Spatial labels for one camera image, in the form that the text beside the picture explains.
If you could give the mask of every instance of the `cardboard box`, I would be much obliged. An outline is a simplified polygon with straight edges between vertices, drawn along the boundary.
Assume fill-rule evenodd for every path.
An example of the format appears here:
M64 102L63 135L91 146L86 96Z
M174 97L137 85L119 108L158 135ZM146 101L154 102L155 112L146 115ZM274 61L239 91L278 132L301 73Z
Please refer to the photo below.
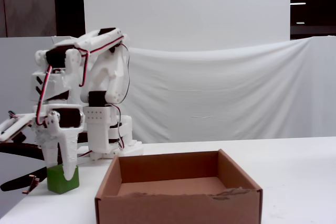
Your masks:
M262 189L222 150L116 157L97 223L261 223Z

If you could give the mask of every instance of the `table surface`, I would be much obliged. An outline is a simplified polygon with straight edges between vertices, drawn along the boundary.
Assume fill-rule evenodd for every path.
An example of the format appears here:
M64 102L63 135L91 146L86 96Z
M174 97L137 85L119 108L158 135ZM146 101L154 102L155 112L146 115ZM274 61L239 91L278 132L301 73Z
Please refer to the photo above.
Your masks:
M336 137L145 144L144 154L220 148L264 189L262 223L336 223ZM94 198L110 162L80 165L80 187L63 195L40 183L0 223L96 223Z

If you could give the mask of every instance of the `robotic arm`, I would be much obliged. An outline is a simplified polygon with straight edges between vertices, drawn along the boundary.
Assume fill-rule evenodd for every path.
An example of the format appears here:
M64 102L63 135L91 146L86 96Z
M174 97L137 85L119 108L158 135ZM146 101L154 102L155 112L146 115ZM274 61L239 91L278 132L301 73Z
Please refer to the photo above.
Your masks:
M91 159L142 155L141 142L132 139L132 119L116 106L129 87L127 45L120 29L106 28L38 51L40 69L32 75L30 94L38 104L33 113L14 115L0 124L0 142L31 126L47 168L57 165L59 144L66 180L75 172L77 137L85 123Z

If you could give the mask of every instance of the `green foam cube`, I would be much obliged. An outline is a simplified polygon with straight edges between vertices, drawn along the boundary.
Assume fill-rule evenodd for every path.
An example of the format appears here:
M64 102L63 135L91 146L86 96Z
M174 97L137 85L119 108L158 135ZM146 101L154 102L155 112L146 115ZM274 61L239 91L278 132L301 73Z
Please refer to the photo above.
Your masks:
M56 165L47 169L47 184L48 189L57 194L63 194L67 191L79 187L78 166L76 167L74 176L67 181L64 178L63 165Z

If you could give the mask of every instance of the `white curtain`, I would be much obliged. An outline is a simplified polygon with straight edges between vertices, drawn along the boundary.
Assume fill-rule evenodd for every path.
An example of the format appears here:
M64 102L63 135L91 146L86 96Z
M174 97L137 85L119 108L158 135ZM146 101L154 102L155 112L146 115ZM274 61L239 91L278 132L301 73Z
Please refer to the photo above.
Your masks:
M220 51L132 48L121 109L145 143L336 135L336 38Z

